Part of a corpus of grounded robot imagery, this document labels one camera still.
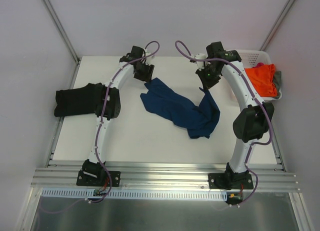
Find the blue t shirt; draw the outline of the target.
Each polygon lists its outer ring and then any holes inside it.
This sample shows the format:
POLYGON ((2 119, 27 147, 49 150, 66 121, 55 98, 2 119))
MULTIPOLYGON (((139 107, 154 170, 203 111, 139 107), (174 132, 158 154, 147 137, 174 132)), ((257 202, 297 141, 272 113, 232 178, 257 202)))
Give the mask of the blue t shirt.
POLYGON ((187 130, 191 139, 210 138, 220 120, 220 109, 208 90, 200 89, 204 96, 199 105, 174 92, 159 78, 144 84, 147 93, 140 98, 147 112, 167 119, 175 126, 187 130))

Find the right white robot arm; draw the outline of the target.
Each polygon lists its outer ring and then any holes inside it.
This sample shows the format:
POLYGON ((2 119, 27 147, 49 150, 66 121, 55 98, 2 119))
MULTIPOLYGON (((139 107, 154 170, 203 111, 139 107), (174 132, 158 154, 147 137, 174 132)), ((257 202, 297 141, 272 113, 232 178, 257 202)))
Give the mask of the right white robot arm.
POLYGON ((218 41, 208 45, 205 54, 197 54, 194 58, 198 67, 196 74, 204 90, 209 90, 225 78, 240 108, 240 114, 232 124, 236 136, 233 155, 223 173, 208 175, 209 187, 252 190, 254 186, 248 162, 254 146, 259 144, 265 133, 272 131, 270 124, 275 108, 271 103, 266 103, 254 88, 238 51, 227 51, 218 41))

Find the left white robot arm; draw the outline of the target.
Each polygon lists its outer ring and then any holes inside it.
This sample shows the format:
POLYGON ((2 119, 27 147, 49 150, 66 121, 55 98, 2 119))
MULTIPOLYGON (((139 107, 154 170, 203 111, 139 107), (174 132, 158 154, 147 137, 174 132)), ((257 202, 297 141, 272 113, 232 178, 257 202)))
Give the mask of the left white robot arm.
POLYGON ((104 148, 114 119, 120 114, 120 89, 130 76, 143 82, 151 81, 155 67, 151 62, 157 52, 158 49, 148 52, 146 47, 133 46, 131 52, 119 59, 114 75, 102 85, 101 101, 95 112, 97 115, 96 134, 88 159, 82 165, 83 172, 87 174, 88 180, 93 185, 100 185, 105 179, 104 148))

